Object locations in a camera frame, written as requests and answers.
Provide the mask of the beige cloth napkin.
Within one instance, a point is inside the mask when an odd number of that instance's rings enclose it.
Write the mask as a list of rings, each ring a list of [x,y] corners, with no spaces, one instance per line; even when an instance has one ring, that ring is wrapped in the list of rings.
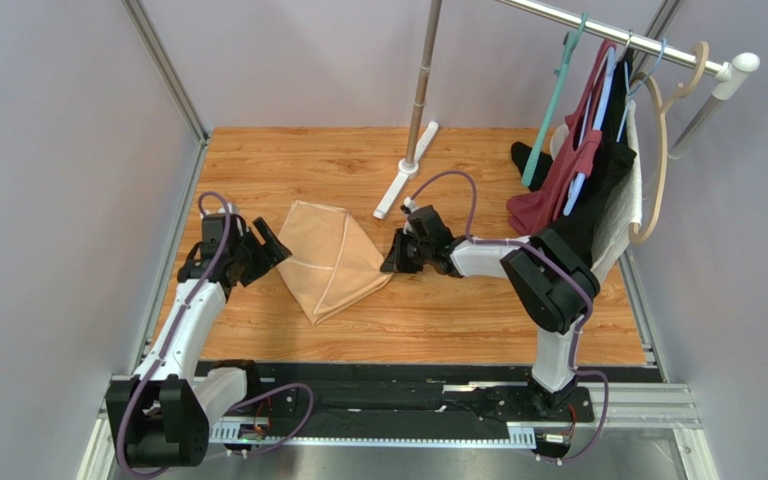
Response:
[[[383,255],[344,209],[294,201],[278,235],[291,251],[279,274],[308,320],[318,325],[382,289]]]

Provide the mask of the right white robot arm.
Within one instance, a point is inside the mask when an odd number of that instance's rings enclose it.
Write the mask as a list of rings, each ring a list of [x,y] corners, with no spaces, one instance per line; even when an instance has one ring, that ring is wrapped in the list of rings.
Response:
[[[456,236],[432,206],[402,210],[406,223],[395,230],[380,271],[415,274],[430,266],[453,278],[508,280],[538,328],[533,382],[545,395],[570,390],[581,324],[600,292],[583,259],[550,228],[518,238]]]

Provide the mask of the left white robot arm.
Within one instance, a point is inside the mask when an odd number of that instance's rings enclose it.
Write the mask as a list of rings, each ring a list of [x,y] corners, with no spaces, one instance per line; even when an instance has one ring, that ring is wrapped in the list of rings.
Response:
[[[132,377],[112,381],[105,396],[118,463],[138,478],[200,465],[213,425],[258,383],[248,360],[221,361],[200,383],[194,377],[233,289],[292,255],[263,218],[248,225],[237,213],[205,214],[201,235],[178,270],[159,337]]]

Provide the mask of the maroon shirt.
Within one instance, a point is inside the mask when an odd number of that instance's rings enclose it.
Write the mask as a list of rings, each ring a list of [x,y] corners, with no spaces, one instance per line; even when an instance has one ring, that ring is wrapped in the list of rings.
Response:
[[[599,86],[592,83],[600,78],[601,59],[611,45],[618,44],[605,40],[601,43],[594,66],[583,90],[577,109],[565,118],[568,134],[565,137],[552,165],[549,168],[541,188],[537,191],[511,197],[506,208],[509,213],[508,223],[521,236],[532,235],[562,216],[568,187],[577,171],[583,171],[586,179],[593,170],[593,160],[603,138],[602,130],[586,134],[583,143],[574,147],[578,139],[578,129],[584,123],[586,102],[589,96],[597,99]]]

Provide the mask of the black garment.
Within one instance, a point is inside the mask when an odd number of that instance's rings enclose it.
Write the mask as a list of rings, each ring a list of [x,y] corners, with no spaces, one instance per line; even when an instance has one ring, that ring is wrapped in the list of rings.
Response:
[[[622,176],[632,166],[632,154],[629,152],[622,153],[620,147],[621,144],[627,144],[626,137],[622,135],[619,141],[616,140],[622,114],[623,100],[611,94],[608,112],[602,126],[602,142],[594,156],[592,173],[585,180],[582,196],[570,215],[562,215],[546,226],[556,231],[571,249],[589,264],[593,263],[591,248],[596,224],[602,216],[611,191],[620,183]],[[568,134],[566,121],[564,120],[564,123],[555,131],[563,133],[566,137]],[[556,155],[553,158],[548,158],[546,155],[540,154],[535,178],[528,187],[527,193],[541,188]]]

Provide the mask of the white towel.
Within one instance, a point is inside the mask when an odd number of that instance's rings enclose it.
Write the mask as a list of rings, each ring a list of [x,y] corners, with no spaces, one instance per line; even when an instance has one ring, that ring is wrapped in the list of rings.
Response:
[[[603,283],[612,266],[630,244],[630,229],[640,226],[643,218],[642,172],[636,123],[636,102],[632,101],[625,117],[627,144],[622,153],[632,154],[632,166],[611,191],[599,218],[591,248],[591,271]]]

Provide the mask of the beige wooden hanger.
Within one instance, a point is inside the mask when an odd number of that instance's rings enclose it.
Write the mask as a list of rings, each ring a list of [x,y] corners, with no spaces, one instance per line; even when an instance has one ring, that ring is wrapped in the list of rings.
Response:
[[[709,60],[710,46],[708,42],[697,42],[693,46],[692,51],[695,57],[693,65],[693,77],[686,83],[679,82],[667,101],[663,99],[660,87],[651,75],[648,75],[644,72],[639,72],[632,77],[633,86],[645,86],[649,92],[659,139],[659,148],[657,151],[658,169],[657,174],[654,177],[655,184],[653,187],[653,205],[646,225],[642,226],[641,224],[632,224],[630,226],[629,239],[633,244],[643,244],[646,242],[655,230],[660,217],[663,197],[665,194],[669,158],[666,119],[667,113],[678,99],[685,98],[696,90],[701,78],[704,75],[706,68],[705,64]]]

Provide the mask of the teal plastic hanger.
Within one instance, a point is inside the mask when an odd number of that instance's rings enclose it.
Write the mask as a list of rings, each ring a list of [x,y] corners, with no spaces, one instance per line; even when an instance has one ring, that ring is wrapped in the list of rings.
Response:
[[[546,136],[551,126],[552,118],[555,114],[555,111],[558,106],[558,102],[564,90],[566,78],[568,75],[569,65],[571,63],[573,53],[579,43],[580,37],[584,32],[585,25],[588,18],[589,18],[589,13],[583,12],[580,16],[579,26],[577,27],[576,31],[571,30],[564,37],[563,53],[561,56],[560,64],[554,70],[557,80],[556,80],[552,95],[550,97],[550,101],[548,103],[547,109],[545,111],[542,123],[539,127],[538,134],[535,138],[534,144],[532,145],[531,152],[527,157],[527,160],[523,168],[523,172],[521,174],[521,184],[524,187],[529,187],[532,181],[534,180],[535,173],[537,171],[537,167],[539,164],[539,157],[544,147]]]

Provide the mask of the light blue hanger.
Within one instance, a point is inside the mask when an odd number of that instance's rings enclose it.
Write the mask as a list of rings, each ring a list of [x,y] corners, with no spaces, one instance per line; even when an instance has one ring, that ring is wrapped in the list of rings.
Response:
[[[602,130],[602,126],[608,112],[612,82],[614,79],[614,67],[611,65],[611,63],[616,59],[621,60],[622,57],[617,56],[617,47],[615,45],[611,45],[601,59],[600,69],[598,70],[600,78],[592,83],[592,86],[600,87],[600,93],[596,100],[593,100],[592,96],[589,96],[587,99],[584,113],[584,123],[578,129],[578,139],[573,142],[574,147],[578,147],[583,143],[587,133],[591,131]],[[620,140],[621,134],[623,133],[629,105],[631,104],[632,99],[636,95],[637,91],[643,85],[643,83],[639,83],[637,86],[632,87],[630,69],[628,67],[624,67],[622,69],[622,73],[624,74],[625,104],[623,110],[623,120],[621,121],[619,127],[619,133],[616,135],[617,141]],[[583,171],[577,171],[576,175],[569,183],[566,202],[562,209],[563,216],[568,216],[572,213],[580,193],[582,192],[585,180],[586,174]]]

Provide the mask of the metal clothes rack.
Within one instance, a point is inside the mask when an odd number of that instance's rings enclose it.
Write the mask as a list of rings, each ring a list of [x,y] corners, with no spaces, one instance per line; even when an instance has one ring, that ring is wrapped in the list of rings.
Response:
[[[664,60],[676,65],[682,65],[712,76],[718,82],[718,85],[668,149],[668,157],[670,159],[678,159],[683,155],[687,145],[703,125],[722,104],[730,100],[737,93],[748,77],[759,69],[761,63],[760,57],[751,52],[741,53],[729,62],[717,63],[709,60],[702,54],[692,54],[661,43],[646,35],[639,35],[631,30],[622,30],[597,20],[591,20],[586,13],[572,13],[539,1],[509,1],[507,4],[543,19],[572,27],[574,29],[572,32],[572,40],[574,42],[577,42],[584,33],[603,39],[623,41],[627,46],[644,55],[650,55],[656,58],[656,60]],[[426,104],[426,92],[430,79],[442,5],[441,1],[432,1],[430,3],[419,75],[413,100],[406,154],[397,165],[395,178],[372,211],[372,216],[379,220],[383,220],[388,216],[396,204],[396,200],[402,194],[404,187],[418,175],[419,163],[439,129],[439,125],[435,121],[430,122],[425,130],[421,130],[420,127],[422,126],[422,115]]]

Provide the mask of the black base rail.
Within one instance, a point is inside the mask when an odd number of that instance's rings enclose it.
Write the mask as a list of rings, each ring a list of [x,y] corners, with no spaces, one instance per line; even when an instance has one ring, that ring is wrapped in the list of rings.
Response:
[[[603,389],[584,385],[539,413],[527,366],[266,362],[252,393],[288,391],[234,411],[269,434],[301,438],[501,440],[509,422],[585,424]]]

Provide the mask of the aluminium frame post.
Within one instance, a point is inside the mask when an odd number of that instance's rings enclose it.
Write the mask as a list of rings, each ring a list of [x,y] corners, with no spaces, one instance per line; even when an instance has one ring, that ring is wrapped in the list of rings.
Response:
[[[157,67],[192,136],[201,146],[206,145],[210,139],[210,133],[186,91],[144,3],[140,0],[122,0],[121,4]]]

